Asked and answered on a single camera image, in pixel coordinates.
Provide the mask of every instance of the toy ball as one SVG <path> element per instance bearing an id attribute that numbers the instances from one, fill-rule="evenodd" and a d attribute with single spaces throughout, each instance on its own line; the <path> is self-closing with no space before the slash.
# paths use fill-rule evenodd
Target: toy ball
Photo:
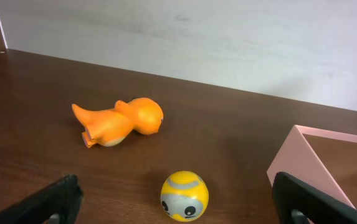
<path id="1" fill-rule="evenodd" d="M 171 174 L 160 194 L 167 215 L 180 222 L 199 218 L 209 203 L 209 191 L 200 176 L 190 171 Z"/>
<path id="2" fill-rule="evenodd" d="M 149 98 L 137 98 L 129 103 L 119 100 L 109 110 L 89 111 L 75 104 L 72 109 L 85 128 L 82 136 L 87 147 L 115 146 L 133 129 L 141 134 L 157 133 L 163 120 L 160 106 Z"/>

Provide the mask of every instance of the black eye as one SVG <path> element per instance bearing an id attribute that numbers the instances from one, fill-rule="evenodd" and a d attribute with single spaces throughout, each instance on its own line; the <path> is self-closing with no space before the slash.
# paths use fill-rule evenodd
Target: black eye
<path id="1" fill-rule="evenodd" d="M 167 212 L 168 211 L 168 206 L 166 204 L 166 202 L 161 201 L 161 206 L 163 206 L 163 209 Z"/>
<path id="2" fill-rule="evenodd" d="M 185 215 L 193 215 L 196 212 L 196 208 L 194 206 L 189 206 L 185 208 Z"/>

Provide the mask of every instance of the ball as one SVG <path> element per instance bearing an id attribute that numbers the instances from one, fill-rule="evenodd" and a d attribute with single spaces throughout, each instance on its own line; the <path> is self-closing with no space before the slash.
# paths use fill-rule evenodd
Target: ball
<path id="1" fill-rule="evenodd" d="M 199 218 L 209 203 L 209 191 L 200 176 L 190 171 L 171 174 L 160 193 L 166 214 L 180 222 Z"/>

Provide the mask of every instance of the gray wall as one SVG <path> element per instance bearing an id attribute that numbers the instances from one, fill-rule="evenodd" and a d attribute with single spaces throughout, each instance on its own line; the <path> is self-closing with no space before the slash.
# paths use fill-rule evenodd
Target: gray wall
<path id="1" fill-rule="evenodd" d="M 357 110 L 357 0 L 0 0 L 0 16 L 11 49 Z"/>

